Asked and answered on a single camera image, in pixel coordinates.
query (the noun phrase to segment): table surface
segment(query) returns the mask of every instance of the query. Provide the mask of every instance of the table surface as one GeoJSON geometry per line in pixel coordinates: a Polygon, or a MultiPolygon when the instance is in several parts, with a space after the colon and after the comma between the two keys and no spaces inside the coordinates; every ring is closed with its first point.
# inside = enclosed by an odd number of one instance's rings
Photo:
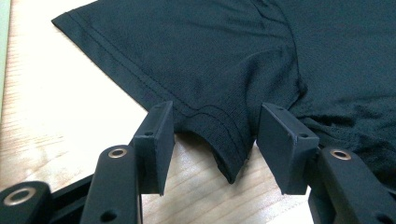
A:
{"type": "MultiPolygon", "coordinates": [[[[50,22],[91,1],[11,3],[0,190],[40,180],[55,191],[92,174],[147,114],[50,22]]],[[[204,140],[175,138],[165,195],[143,195],[145,223],[312,223],[307,196],[281,195],[256,146],[230,185],[204,140]]]]}

